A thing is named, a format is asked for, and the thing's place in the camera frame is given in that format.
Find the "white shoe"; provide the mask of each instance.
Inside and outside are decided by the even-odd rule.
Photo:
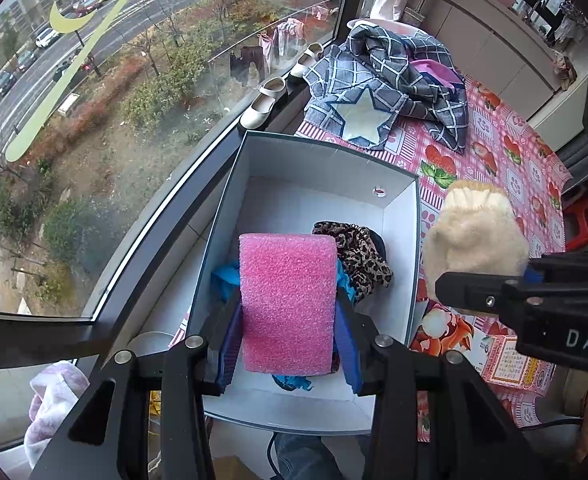
[[[312,56],[316,61],[323,57],[323,45],[320,43],[312,43],[308,46],[308,49],[305,51],[305,54],[309,54]]]
[[[276,101],[278,101],[288,92],[288,88],[285,85],[285,79],[280,76],[275,76],[263,83],[259,87],[258,91],[261,94],[273,97]]]
[[[264,93],[252,101],[250,107],[241,115],[241,126],[253,130],[263,124],[276,104],[276,99]]]
[[[308,71],[309,67],[314,65],[316,62],[317,60],[314,59],[314,56],[312,54],[308,54],[307,51],[305,51],[303,55],[298,58],[294,68],[290,70],[290,75],[294,77],[303,77],[303,74]]]

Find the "white car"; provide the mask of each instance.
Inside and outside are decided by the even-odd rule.
[[[58,38],[60,38],[60,32],[48,27],[36,37],[36,46],[47,48],[58,40]]]

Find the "red stool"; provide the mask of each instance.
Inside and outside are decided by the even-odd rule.
[[[565,241],[565,250],[575,251],[588,245],[588,195],[563,209],[563,215],[574,215],[578,224],[578,234]]]

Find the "pink towel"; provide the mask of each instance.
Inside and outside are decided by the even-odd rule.
[[[32,423],[25,431],[24,448],[30,467],[42,455],[63,419],[89,386],[82,371],[67,361],[54,363],[31,381],[34,398],[30,405]]]
[[[240,236],[243,362],[251,372],[323,375],[332,365],[336,242]]]

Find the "pink foam block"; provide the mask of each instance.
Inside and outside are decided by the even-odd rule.
[[[332,364],[336,242],[240,236],[243,362],[251,372],[323,375]]]

